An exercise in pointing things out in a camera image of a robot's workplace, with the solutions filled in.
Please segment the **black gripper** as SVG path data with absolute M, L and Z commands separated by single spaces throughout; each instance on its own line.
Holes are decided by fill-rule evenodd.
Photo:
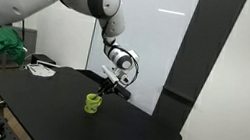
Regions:
M 96 100 L 98 97 L 102 97 L 106 94 L 110 94 L 111 92 L 114 92 L 114 88 L 117 84 L 115 82 L 111 82 L 110 79 L 105 79 L 104 84 L 102 84 L 102 90 L 101 92 L 98 92 L 92 100 Z

